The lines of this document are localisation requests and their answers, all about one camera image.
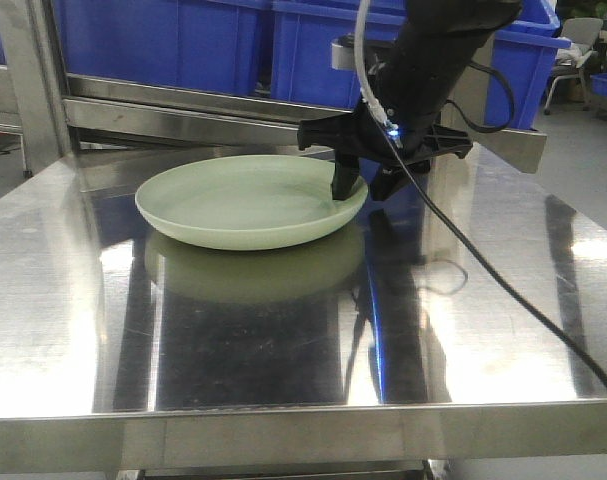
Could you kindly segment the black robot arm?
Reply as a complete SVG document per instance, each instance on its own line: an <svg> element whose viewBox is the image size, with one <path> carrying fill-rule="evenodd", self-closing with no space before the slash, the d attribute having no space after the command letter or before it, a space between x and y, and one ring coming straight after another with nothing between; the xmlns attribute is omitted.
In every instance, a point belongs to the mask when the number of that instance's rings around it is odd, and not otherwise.
<svg viewBox="0 0 607 480"><path fill-rule="evenodd" d="M373 65L356 34L357 104L349 113L303 121L297 133L302 149L333 149L333 199L349 196L362 158L378 163L371 194L384 201L407 184L403 167L426 172L435 157L469 153L469 135L437 124L437 117L477 50L521 10L519 1L408 1L398 37Z"/></svg>

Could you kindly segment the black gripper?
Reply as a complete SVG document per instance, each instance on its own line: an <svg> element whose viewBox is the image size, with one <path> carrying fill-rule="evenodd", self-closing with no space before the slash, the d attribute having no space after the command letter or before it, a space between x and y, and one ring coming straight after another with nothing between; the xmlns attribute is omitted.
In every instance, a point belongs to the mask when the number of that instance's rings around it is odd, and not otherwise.
<svg viewBox="0 0 607 480"><path fill-rule="evenodd" d="M409 177L399 168L401 165L412 172L426 173L433 159L448 154L462 159L472 148L466 132L438 123L418 129L402 124L399 132L401 145L393 153L390 145L394 141L386 141L380 125L366 108L357 107L350 113L302 121L297 141L301 149L317 145L337 152L331 182L334 200L345 200L350 196L359 177L358 157L380 164L369 183L369 191L373 200L387 200L409 183Z"/></svg>

